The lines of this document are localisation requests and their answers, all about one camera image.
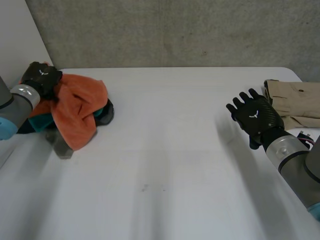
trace white table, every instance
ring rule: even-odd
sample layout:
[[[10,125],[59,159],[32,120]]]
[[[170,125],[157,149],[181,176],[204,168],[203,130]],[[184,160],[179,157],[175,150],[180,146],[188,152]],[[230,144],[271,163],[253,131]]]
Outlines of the white table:
[[[41,134],[2,143],[3,156],[15,149],[0,169],[1,240],[320,239],[320,224],[225,108],[266,79],[300,81],[291,70],[63,72],[103,80],[114,120],[70,160]]]

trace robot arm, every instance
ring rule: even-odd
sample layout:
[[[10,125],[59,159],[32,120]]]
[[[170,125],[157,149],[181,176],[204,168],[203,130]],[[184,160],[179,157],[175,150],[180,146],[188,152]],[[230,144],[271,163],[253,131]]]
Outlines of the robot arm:
[[[21,84],[11,90],[0,77],[0,140],[7,140],[18,131],[41,98],[55,99],[54,86],[61,77],[61,71],[39,62],[31,63]]]
[[[264,96],[249,90],[227,104],[231,117],[249,135],[250,147],[263,146],[267,157],[303,205],[320,222],[320,138],[311,151],[284,130],[284,123]]]

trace silver metal joint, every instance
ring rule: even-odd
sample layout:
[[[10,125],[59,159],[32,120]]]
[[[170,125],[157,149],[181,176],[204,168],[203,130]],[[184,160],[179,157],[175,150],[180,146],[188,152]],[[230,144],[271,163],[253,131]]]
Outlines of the silver metal joint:
[[[309,151],[309,149],[298,138],[288,135],[274,140],[265,153],[276,169],[278,169],[284,159],[300,151]]]
[[[11,91],[12,94],[18,94],[20,96],[25,97],[30,101],[32,104],[32,109],[35,109],[35,107],[40,102],[40,95],[39,93],[31,86],[25,85],[25,84],[19,84],[14,86]]]

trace pile of clothes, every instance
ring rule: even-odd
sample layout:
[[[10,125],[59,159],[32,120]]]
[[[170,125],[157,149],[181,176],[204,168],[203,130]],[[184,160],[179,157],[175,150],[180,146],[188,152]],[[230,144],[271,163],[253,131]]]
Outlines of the pile of clothes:
[[[264,81],[265,95],[284,121],[286,130],[320,128],[320,84]]]
[[[30,78],[29,74],[35,73],[26,71],[22,78]],[[67,145],[75,151],[91,140],[97,126],[109,124],[114,117],[113,104],[101,80],[63,74],[52,95],[51,99],[41,99],[18,134],[58,129]]]

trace khaki fabric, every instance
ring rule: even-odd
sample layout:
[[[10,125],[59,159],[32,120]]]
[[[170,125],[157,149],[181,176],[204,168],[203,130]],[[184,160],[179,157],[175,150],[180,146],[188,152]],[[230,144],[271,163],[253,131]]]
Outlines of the khaki fabric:
[[[286,130],[320,128],[320,83],[267,80],[267,89]]]

